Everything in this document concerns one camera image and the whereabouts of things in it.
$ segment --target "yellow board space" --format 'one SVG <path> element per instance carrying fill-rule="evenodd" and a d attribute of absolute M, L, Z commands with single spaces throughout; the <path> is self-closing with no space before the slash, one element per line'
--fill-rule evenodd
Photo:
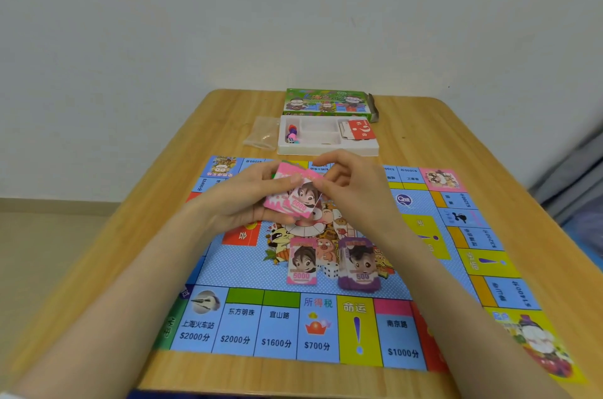
<path fill-rule="evenodd" d="M 504 251 L 457 248 L 469 275 L 520 278 L 521 274 Z"/>
<path fill-rule="evenodd" d="M 373 300 L 337 296 L 340 362 L 361 366 L 383 366 Z M 358 331 L 355 318 L 358 318 Z"/>
<path fill-rule="evenodd" d="M 484 308 L 552 378 L 572 383 L 586 382 L 543 311 Z"/>
<path fill-rule="evenodd" d="M 308 167 L 308 161 L 287 161 L 288 163 L 293 163 L 293 164 L 297 164 L 298 166 L 304 167 L 307 169 Z"/>
<path fill-rule="evenodd" d="M 432 216 L 403 213 L 402 218 L 412 229 L 412 232 L 423 239 L 423 242 L 427 244 L 433 256 L 438 259 L 450 259 L 446 243 L 442 239 L 442 234 Z"/>
<path fill-rule="evenodd" d="M 404 182 L 405 190 L 427 190 L 427 185 L 425 183 L 407 183 Z"/>
<path fill-rule="evenodd" d="M 448 229 L 448 233 L 452 237 L 452 240 L 454 240 L 454 244 L 457 248 L 469 248 L 469 244 L 461 232 L 461 228 L 457 226 L 447 226 L 446 229 Z"/>
<path fill-rule="evenodd" d="M 439 191 L 430 191 L 429 194 L 431 194 L 431 198 L 433 199 L 433 202 L 435 202 L 436 207 L 440 207 L 440 208 L 448 207 L 446 205 L 446 203 L 444 202 L 442 193 L 440 193 Z"/>
<path fill-rule="evenodd" d="M 469 279 L 471 280 L 471 283 L 473 283 L 475 292 L 478 294 L 479 302 L 481 302 L 484 307 L 498 307 L 496 299 L 494 299 L 492 291 L 490 291 L 484 277 L 480 275 L 469 275 Z"/>

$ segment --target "white wall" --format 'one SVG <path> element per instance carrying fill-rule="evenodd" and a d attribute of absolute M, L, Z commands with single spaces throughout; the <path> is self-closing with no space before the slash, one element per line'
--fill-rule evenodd
<path fill-rule="evenodd" d="M 528 185 L 603 120 L 603 0 L 0 0 L 0 197 L 120 201 L 217 87 L 443 99 Z"/>

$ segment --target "gray curtain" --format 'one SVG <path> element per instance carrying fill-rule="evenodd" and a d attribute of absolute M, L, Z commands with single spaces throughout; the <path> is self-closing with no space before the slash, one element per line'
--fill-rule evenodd
<path fill-rule="evenodd" d="M 530 193 L 559 224 L 603 195 L 603 131 L 590 137 L 550 170 Z"/>

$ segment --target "white sleeve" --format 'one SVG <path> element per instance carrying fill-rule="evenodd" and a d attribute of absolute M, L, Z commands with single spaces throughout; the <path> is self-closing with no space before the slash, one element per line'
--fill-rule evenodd
<path fill-rule="evenodd" d="M 0 399 L 25 399 L 21 396 L 15 396 L 14 394 L 8 392 L 0 392 Z"/>

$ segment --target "hand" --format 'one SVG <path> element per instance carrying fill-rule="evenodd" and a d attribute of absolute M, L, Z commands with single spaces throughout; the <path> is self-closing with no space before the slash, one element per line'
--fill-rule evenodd
<path fill-rule="evenodd" d="M 265 208 L 262 199 L 284 193 L 303 183 L 299 174 L 272 179 L 280 161 L 254 164 L 227 181 L 220 182 L 186 206 L 201 207 L 207 215 L 207 228 L 213 235 L 229 231 L 253 221 L 280 224 L 295 222 L 291 215 Z"/>
<path fill-rule="evenodd" d="M 345 150 L 322 154 L 313 163 L 334 163 L 314 186 L 333 199 L 343 217 L 374 243 L 403 224 L 383 167 Z"/>

